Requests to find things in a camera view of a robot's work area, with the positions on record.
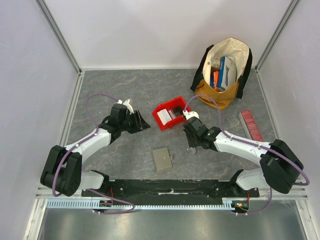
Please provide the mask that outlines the grey card holder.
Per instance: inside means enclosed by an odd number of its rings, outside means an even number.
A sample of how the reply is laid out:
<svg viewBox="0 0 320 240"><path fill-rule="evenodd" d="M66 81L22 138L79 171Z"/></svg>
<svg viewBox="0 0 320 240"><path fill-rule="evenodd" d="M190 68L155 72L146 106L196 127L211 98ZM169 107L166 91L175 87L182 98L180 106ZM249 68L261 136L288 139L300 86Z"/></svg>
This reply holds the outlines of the grey card holder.
<svg viewBox="0 0 320 240"><path fill-rule="evenodd" d="M157 172L172 168L172 157L167 147L153 150L152 156Z"/></svg>

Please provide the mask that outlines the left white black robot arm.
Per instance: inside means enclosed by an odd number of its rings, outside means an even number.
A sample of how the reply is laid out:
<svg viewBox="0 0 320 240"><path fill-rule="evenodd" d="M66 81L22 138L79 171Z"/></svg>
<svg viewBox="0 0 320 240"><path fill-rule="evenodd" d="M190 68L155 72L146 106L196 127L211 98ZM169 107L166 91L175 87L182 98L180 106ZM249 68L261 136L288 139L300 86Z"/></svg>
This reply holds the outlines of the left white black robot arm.
<svg viewBox="0 0 320 240"><path fill-rule="evenodd" d="M48 154L40 183L52 190L55 197L72 196L78 190L92 189L98 196L110 191L106 174L91 170L83 171L83 163L98 150L112 144L122 132L135 134L151 126L139 110L129 103L116 103L110 115L105 117L90 134L73 144L53 146Z"/></svg>

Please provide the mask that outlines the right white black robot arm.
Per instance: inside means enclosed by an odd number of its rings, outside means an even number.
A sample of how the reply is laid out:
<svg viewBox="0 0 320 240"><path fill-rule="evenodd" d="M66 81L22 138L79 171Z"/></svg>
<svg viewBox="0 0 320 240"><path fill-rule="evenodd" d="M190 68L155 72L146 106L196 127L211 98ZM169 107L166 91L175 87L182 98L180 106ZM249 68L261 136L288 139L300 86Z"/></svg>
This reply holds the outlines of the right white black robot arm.
<svg viewBox="0 0 320 240"><path fill-rule="evenodd" d="M197 117L189 118L183 127L189 147L229 153L259 166L235 174L235 181L229 184L229 191L235 197L242 196L247 190L263 187L288 194L304 169L282 140L260 142L223 132L218 127L208 129Z"/></svg>

